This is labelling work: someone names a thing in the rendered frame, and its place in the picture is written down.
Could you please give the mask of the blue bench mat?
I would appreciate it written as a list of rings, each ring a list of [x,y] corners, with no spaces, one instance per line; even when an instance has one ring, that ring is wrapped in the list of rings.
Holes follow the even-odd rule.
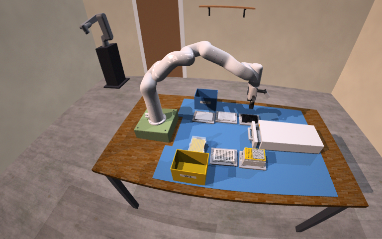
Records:
[[[237,113],[237,124],[193,122],[195,111]],[[239,114],[259,115],[260,120],[307,124],[298,110],[217,102],[216,111],[194,109],[193,99],[184,99],[179,117],[183,117],[173,146],[165,145],[153,178],[204,188],[297,196],[338,197],[321,153],[299,153],[265,150],[266,171],[239,168],[239,151],[252,148],[248,138],[250,125],[239,124]],[[205,185],[174,181],[171,174],[176,150],[188,150],[192,136],[206,137],[209,153]],[[237,149],[237,167],[211,165],[211,148]]]

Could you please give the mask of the yellow open-top bin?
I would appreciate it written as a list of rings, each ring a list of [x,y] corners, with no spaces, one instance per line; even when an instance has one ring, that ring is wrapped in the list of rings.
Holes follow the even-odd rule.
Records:
[[[174,181],[205,185],[209,153],[176,150],[171,166]]]

